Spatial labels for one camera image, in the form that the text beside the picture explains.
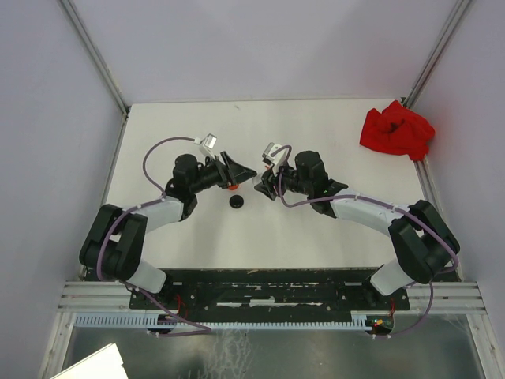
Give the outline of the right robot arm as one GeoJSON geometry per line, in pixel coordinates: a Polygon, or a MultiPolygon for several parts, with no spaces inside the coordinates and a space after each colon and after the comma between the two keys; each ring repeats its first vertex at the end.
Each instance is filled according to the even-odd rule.
{"type": "Polygon", "coordinates": [[[310,205],[321,215],[359,223],[391,239],[395,258],[365,281],[365,305],[379,309],[398,289],[429,284],[456,270],[460,245],[432,203],[397,205],[365,196],[330,178],[318,152],[298,153],[293,166],[288,164],[290,153],[289,145],[267,146],[262,155],[267,170],[256,181],[256,191],[271,200],[283,199],[285,193],[304,195],[297,206],[310,205]]]}

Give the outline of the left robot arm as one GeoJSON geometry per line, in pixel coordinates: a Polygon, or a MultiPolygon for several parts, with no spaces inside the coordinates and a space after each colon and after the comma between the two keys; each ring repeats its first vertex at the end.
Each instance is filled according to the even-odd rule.
{"type": "Polygon", "coordinates": [[[127,209],[101,206],[80,250],[80,263],[94,269],[100,280],[119,280],[140,288],[156,307],[168,307],[174,288],[162,269],[142,259],[146,234],[189,218],[197,206],[196,195],[203,190],[213,186],[226,190],[255,176],[256,171],[226,152],[203,163],[191,154],[180,155],[161,197],[127,209]]]}

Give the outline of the white earbud charging case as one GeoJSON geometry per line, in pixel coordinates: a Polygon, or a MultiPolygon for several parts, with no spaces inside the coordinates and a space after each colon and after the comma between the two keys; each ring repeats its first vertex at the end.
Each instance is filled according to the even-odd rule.
{"type": "Polygon", "coordinates": [[[261,185],[263,185],[263,180],[262,180],[262,178],[260,176],[255,177],[252,182],[253,182],[254,186],[261,186],[261,185]]]}

